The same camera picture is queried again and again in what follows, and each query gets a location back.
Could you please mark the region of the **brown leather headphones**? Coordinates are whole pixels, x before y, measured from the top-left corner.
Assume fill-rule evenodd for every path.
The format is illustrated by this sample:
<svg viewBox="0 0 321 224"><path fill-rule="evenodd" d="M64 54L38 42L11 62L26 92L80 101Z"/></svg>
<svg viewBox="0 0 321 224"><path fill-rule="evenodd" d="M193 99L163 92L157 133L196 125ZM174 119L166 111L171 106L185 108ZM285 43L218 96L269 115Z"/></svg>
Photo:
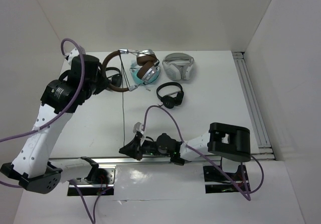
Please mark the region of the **brown leather headphones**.
<svg viewBox="0 0 321 224"><path fill-rule="evenodd" d="M129 50L129 49L119 49L110 53L103 61L101 67L101 74L103 78L107 79L106 68L109 61L116 56L121 56L121 54L134 54L136 55L136 62L140 66L140 70L137 73L137 77L143 82L151 80L152 77L156 75L156 68L159 65L159 60L157 59L155 53L151 49L146 50Z"/></svg>

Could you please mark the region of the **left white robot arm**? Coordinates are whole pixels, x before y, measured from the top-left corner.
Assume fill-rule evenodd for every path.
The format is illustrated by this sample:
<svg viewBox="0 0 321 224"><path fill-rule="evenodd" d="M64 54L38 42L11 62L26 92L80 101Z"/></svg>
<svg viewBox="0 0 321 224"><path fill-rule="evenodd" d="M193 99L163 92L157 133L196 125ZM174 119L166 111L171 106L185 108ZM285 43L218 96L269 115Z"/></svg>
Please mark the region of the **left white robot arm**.
<svg viewBox="0 0 321 224"><path fill-rule="evenodd" d="M1 166L2 174L17 180L19 187L40 194L70 180L97 181L99 165L88 157L65 161L49 158L77 107L106 87L101 67L92 55L76 56L71 59L71 68L46 86L33 129L17 157Z"/></svg>

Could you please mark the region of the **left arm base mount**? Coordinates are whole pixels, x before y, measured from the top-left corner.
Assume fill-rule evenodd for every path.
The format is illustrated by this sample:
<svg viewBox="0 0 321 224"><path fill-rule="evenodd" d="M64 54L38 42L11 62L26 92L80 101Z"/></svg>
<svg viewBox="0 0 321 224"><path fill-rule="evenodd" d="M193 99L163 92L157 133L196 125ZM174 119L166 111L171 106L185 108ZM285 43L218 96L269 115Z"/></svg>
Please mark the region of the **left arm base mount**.
<svg viewBox="0 0 321 224"><path fill-rule="evenodd" d="M116 164L99 164L98 174L93 181L85 178L74 179L83 196L113 195Z"/></svg>

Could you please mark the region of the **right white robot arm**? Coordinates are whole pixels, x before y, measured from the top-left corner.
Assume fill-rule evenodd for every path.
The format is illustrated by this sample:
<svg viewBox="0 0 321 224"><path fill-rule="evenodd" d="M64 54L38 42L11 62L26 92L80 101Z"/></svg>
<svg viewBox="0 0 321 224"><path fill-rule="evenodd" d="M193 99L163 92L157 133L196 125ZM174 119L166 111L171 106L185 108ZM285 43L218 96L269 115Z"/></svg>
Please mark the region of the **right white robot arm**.
<svg viewBox="0 0 321 224"><path fill-rule="evenodd" d="M211 123L209 131L187 142L163 133L154 141L136 131L134 138L119 153L140 161L146 156L169 157L170 162L183 166L209 153L234 162L251 160L250 130L223 123Z"/></svg>

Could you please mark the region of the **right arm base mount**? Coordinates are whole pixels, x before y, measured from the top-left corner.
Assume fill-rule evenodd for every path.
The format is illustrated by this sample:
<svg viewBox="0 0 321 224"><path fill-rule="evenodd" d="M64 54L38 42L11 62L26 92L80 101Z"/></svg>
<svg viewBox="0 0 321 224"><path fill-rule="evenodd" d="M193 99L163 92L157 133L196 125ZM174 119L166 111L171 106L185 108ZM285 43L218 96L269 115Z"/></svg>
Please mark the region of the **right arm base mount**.
<svg viewBox="0 0 321 224"><path fill-rule="evenodd" d="M248 190L250 191L250 184L248 181L248 175L246 172L246 167L243 165L244 176L246 181L242 176L241 165L238 166L236 172L227 172L226 174L236 182L236 185L240 187L242 191L246 191L245 183L247 183ZM205 181L205 192L209 193L231 193L238 192L236 187L229 181L225 176L223 176L216 168L213 166L204 166L204 181Z"/></svg>

